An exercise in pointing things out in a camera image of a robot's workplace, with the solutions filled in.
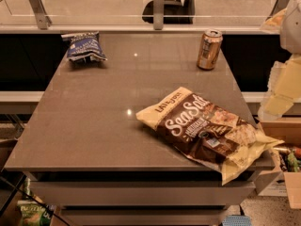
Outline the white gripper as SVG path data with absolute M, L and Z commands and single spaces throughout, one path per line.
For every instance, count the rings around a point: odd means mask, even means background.
M 301 98 L 301 0 L 294 0 L 268 18 L 261 31 L 280 32 L 280 45 L 291 57 L 284 63 L 276 61 L 271 69 L 268 90 L 258 110 L 261 121 L 281 118 Z

